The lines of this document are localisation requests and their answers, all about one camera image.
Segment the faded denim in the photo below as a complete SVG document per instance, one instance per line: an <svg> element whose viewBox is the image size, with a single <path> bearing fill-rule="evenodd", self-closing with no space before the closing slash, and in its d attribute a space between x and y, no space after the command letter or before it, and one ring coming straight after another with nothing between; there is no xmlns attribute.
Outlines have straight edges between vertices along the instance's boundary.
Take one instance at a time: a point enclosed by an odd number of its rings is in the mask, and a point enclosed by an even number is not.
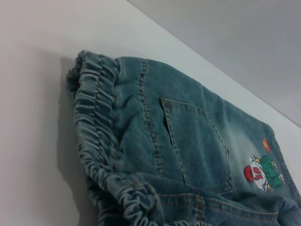
<svg viewBox="0 0 301 226"><path fill-rule="evenodd" d="M100 226L301 225L271 127L192 78L82 51L67 88Z"/></svg>

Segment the denim back pocket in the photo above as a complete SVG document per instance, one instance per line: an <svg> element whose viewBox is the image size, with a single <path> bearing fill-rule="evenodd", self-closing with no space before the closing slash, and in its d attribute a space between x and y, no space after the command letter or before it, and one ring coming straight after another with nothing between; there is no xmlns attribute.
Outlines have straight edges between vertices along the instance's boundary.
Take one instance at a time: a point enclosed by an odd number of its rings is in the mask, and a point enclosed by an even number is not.
<svg viewBox="0 0 301 226"><path fill-rule="evenodd" d="M208 112L191 104L161 100L184 183L217 194L231 192L229 151Z"/></svg>

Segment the stitching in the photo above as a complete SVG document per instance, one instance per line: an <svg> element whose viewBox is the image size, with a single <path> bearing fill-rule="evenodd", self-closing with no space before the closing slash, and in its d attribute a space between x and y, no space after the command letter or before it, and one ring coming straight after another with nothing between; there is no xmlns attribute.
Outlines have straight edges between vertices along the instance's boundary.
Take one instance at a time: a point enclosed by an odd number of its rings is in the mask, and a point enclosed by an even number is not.
<svg viewBox="0 0 301 226"><path fill-rule="evenodd" d="M213 206L208 206L208 209L215 209L215 210L218 210L220 212L225 212L227 214L230 214L230 215L233 215L237 218L242 218L242 219L251 219L251 220L257 220L257 221L261 221L261 222L276 222L277 221L277 218L275 217L275 219L260 219L260 218L254 218L254 217L244 217L244 216L241 216L240 214L234 214L232 211L229 211L229 210L221 210L217 207L213 207Z"/></svg>
<svg viewBox="0 0 301 226"><path fill-rule="evenodd" d="M273 129L270 127L269 128L271 130L271 133L274 134L274 131ZM279 144L275 138L275 135L274 137L271 136L271 143L272 145L276 148L276 150L274 151L276 157L278 157L278 162L281 164L281 167L283 168L283 170L281 171L282 174L285 174L286 175L286 178L288 179L288 182L287 182L287 185L293 190L293 193L297 199L297 202L298 204L301 203L301 196L298 192L298 189L293 181L293 178L291 176L291 174L289 173L289 170L287 168L287 165L284 161L284 158L283 158L283 155L281 153L281 150L280 150L280 147L279 147Z"/></svg>
<svg viewBox="0 0 301 226"><path fill-rule="evenodd" d="M171 204L169 201L160 200L163 206L194 206L194 204L190 202L178 203L177 205Z"/></svg>
<svg viewBox="0 0 301 226"><path fill-rule="evenodd" d="M157 134L154 130L154 124L152 122L151 113L146 106L146 97L143 92L143 82L144 82L144 78L146 76L147 65L146 65L145 59L141 59L141 62L142 62L142 73L139 78L139 95L140 95L140 100L141 100L141 103L142 103L143 109L144 109L144 115L145 115L145 119L146 119L147 129L150 133L150 137L151 137L151 140L152 140L152 142L154 144L154 148L155 148L155 158L156 158L156 162L157 162L158 175L163 177L164 176L164 168L163 168L163 162L162 162L162 158L161 158L161 151L160 151L160 147L158 145Z"/></svg>
<svg viewBox="0 0 301 226"><path fill-rule="evenodd" d="M259 215L277 215L278 214L278 211L277 212L273 212L273 213L266 213L266 212L257 212L257 211L252 211L252 210L245 210L243 208L240 208L240 207L237 207L237 206L233 206L229 203L226 203L226 202L223 202L223 201L220 201L220 200L216 200L214 198L205 198L206 200L212 203L217 203L217 204L220 204L220 205L223 205L223 206L229 206L230 208L234 208L234 209L237 209L239 211L243 211L243 212L247 212L247 213L253 213L253 214L259 214Z"/></svg>
<svg viewBox="0 0 301 226"><path fill-rule="evenodd" d="M158 196L162 196L162 197L193 197L194 194L191 193L182 193L182 194L158 194Z"/></svg>
<svg viewBox="0 0 301 226"><path fill-rule="evenodd" d="M216 133L216 135L217 135L217 137L218 137L221 145L224 148L225 154L226 154L227 165L228 165L227 183L228 183L228 186L229 186L230 190L228 190L227 188L225 188L224 189L225 192L221 193L218 189L211 189L211 188L205 188L205 189L208 189L208 190L211 190L211 191L212 190L213 191L218 191L218 193L220 193L220 194L225 194L225 193L228 193L228 192L232 191L232 181L231 181L231 176L230 176L231 175L231 170L230 170L230 163L229 163L229 150L226 147L226 145L225 145L225 143L224 143L224 141L223 141L223 139L222 139L219 131L217 130L216 126L214 125L214 122L211 119L209 113L206 112L204 109L202 109L200 107L197 107L195 105L188 104L188 103L183 103L183 102L178 102L178 101L174 101L174 100L170 100L170 99L166 99L166 98L162 98L162 103L163 103L163 106L164 106L164 111L166 113L166 121L167 121L167 124L168 124L168 128L170 130L171 141L172 141L173 147L175 149L176 155L178 157L178 161L180 162L180 167L181 167L181 171L182 171L182 176L183 176L184 182L187 183L187 176L186 176L186 173L185 173L185 169L184 169L183 163L182 163L181 158L180 158L180 152L177 149L175 141L174 141L174 136L173 136L173 132L172 132L172 125L171 125L170 117L169 117L170 114L169 114L169 110L167 108L168 105L179 107L179 108L181 108L184 111L196 111L199 114L202 114L207 119L207 121L211 124L211 126L214 129L214 131L215 131L215 133Z"/></svg>
<svg viewBox="0 0 301 226"><path fill-rule="evenodd" d="M96 79L96 88L97 89L100 89L100 86L99 86L99 78ZM95 93L95 101L94 101L94 111L93 111L93 114L94 114L94 117L93 117L93 122L94 122L94 128L96 130L96 133L97 133L97 138L98 138L98 134L99 134L99 130L97 129L97 127L99 126L98 123L96 122L96 118L97 118L97 115L96 115L96 100L97 101L101 101L99 98L98 98L98 93ZM101 144L100 144L100 139L97 139L97 142L98 142L98 153L99 155L102 157L103 161L105 162L105 164L108 165L108 162L106 161L106 158L105 156L103 155L100 147L101 147Z"/></svg>
<svg viewBox="0 0 301 226"><path fill-rule="evenodd" d="M116 88L115 88L115 85L114 85L112 106L115 105L115 101L116 101ZM112 128L114 128L114 111L112 111L112 113L111 113L111 122L112 122ZM116 169L116 166L117 166L117 144L118 144L118 140L115 139L114 140L115 153L114 153L114 156L113 156L113 169L114 170Z"/></svg>
<svg viewBox="0 0 301 226"><path fill-rule="evenodd" d="M169 117L169 110L165 106L164 106L164 111L165 111L166 121L167 121L168 128L169 128L171 143L172 143L172 145L174 147L174 152L175 152L175 154L176 154L176 156L178 158L179 164L180 164L183 181L184 181L184 183L187 184L187 176L186 176L186 172L185 172L185 167L184 167L183 162L181 160L179 149L177 148L177 145L176 145L176 143L174 141L173 128L172 128L170 117Z"/></svg>
<svg viewBox="0 0 301 226"><path fill-rule="evenodd" d="M201 221L202 218L204 217L204 206L203 206L203 202L201 201L201 198L197 192L196 189L192 189L195 200L196 200L196 208L197 208L197 214L196 214L196 222Z"/></svg>

